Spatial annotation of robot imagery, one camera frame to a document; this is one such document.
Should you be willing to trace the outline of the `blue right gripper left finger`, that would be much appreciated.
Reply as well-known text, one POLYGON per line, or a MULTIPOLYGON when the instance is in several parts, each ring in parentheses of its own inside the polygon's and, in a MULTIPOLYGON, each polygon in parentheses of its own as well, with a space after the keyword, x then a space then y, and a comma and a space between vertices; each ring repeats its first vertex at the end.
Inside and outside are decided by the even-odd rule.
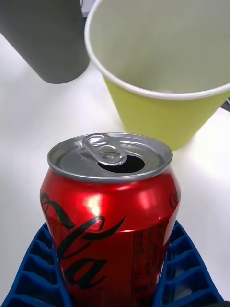
POLYGON ((71 307, 47 225, 36 233, 3 307, 71 307))

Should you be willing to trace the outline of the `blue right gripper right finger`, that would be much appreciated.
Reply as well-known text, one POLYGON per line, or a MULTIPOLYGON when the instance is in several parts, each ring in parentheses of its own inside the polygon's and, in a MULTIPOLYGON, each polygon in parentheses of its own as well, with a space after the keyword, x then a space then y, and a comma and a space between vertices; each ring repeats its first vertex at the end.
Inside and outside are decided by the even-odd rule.
POLYGON ((175 222, 153 307, 206 307, 223 302, 195 245, 175 222))

